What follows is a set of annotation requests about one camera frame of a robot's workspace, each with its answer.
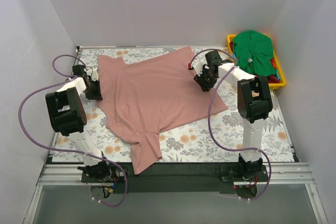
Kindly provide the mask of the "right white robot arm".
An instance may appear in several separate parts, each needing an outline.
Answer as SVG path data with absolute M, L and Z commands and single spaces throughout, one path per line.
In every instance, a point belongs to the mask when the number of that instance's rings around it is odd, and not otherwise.
M 273 109 L 267 78 L 241 70 L 233 56 L 222 59 L 220 49 L 204 49 L 203 53 L 205 63 L 192 58 L 188 64 L 188 69 L 196 73 L 194 80 L 204 92 L 218 89 L 223 81 L 233 85 L 237 89 L 238 112 L 243 119 L 243 145 L 235 150 L 238 161 L 220 168 L 222 180 L 246 180 L 253 185 L 260 178 L 269 179 L 270 173 L 263 165 L 267 155 L 261 149 L 263 127 Z

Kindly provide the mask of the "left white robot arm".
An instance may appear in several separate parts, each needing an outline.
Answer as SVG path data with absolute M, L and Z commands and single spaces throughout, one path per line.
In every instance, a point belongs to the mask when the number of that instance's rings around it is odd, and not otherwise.
M 80 152 L 83 167 L 78 169 L 90 178 L 106 182 L 112 177 L 104 154 L 91 139 L 87 129 L 87 115 L 80 96 L 88 100 L 101 101 L 100 81 L 96 68 L 86 69 L 83 65 L 72 67 L 75 78 L 55 92 L 45 96 L 51 126 L 55 132 L 67 137 Z

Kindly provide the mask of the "pink t shirt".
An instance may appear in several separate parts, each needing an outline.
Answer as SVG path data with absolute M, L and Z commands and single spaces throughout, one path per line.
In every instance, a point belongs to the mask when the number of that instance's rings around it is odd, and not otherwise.
M 130 144 L 135 174 L 162 157 L 160 133 L 227 109 L 217 93 L 203 92 L 194 81 L 187 68 L 193 55 L 184 47 L 132 64 L 121 57 L 98 57 L 102 100 L 97 106 L 107 128 Z

